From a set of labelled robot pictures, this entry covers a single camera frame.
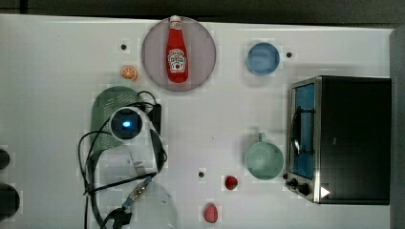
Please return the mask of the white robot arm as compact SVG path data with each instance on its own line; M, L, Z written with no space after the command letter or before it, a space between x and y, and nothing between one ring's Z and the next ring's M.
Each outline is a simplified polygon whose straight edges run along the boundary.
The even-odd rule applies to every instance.
M107 129L118 145L99 153L89 170L92 210L100 229L178 229L170 193L154 181L167 154L143 110L114 111Z

